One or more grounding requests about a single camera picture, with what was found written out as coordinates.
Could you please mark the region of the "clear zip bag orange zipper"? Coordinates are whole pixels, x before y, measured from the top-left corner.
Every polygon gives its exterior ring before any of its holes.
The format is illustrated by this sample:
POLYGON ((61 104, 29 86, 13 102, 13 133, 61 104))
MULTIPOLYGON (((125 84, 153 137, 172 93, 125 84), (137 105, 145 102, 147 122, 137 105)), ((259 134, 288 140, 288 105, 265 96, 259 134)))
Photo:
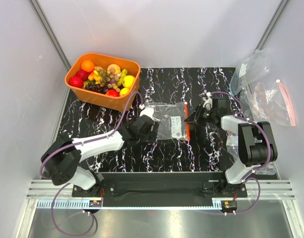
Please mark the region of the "clear zip bag orange zipper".
POLYGON ((190 140, 190 131, 184 122, 188 116, 186 102, 176 104, 149 102, 146 103, 146 107, 148 106, 154 108, 152 119, 159 123, 157 140, 190 140))

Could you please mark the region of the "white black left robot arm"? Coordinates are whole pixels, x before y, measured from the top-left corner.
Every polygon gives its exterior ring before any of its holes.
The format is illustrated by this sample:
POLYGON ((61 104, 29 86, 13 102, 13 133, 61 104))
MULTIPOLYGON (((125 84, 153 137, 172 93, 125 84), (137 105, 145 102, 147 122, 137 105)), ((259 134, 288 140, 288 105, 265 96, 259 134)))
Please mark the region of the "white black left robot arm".
POLYGON ((118 151, 140 143, 156 142, 159 123, 147 115, 105 134, 87 138, 57 139, 42 156, 42 169, 53 185, 70 183, 96 196, 101 189, 102 176, 79 166, 80 162, 105 152, 118 151))

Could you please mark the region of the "yellow lemon large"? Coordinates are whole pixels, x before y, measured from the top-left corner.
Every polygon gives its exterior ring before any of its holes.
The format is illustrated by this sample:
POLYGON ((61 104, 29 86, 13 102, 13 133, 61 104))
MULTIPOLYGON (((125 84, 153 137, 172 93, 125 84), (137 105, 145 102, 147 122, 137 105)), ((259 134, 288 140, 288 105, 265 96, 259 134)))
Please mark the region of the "yellow lemon large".
POLYGON ((124 88, 131 88, 134 85, 135 77, 132 75, 126 75, 123 77, 122 85, 124 88))

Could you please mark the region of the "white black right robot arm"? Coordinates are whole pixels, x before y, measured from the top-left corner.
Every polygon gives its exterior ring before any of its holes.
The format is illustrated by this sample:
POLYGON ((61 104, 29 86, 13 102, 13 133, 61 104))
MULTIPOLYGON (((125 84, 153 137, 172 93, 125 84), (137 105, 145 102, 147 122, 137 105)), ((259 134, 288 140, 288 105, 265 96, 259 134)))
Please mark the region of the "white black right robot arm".
POLYGON ((207 97, 185 119, 188 124, 205 126, 211 123, 238 136, 239 159, 224 171, 213 189, 230 196, 246 182, 251 174, 277 159, 278 152, 270 123, 255 122, 232 114, 227 98, 207 97))

